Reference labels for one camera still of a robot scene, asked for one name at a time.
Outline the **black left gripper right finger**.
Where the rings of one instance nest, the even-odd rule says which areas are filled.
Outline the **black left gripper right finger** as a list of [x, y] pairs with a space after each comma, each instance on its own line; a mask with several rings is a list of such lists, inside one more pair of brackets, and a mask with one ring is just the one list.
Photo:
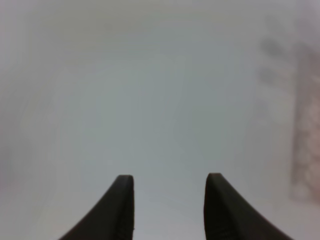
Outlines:
[[207, 240], [290, 240], [256, 211], [221, 173], [207, 176], [204, 195]]

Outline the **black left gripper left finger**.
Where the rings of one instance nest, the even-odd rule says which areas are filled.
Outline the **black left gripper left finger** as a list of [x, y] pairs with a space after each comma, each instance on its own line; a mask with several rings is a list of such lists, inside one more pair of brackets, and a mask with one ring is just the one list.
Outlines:
[[62, 240], [132, 240], [135, 192], [132, 175], [119, 175], [98, 203]]

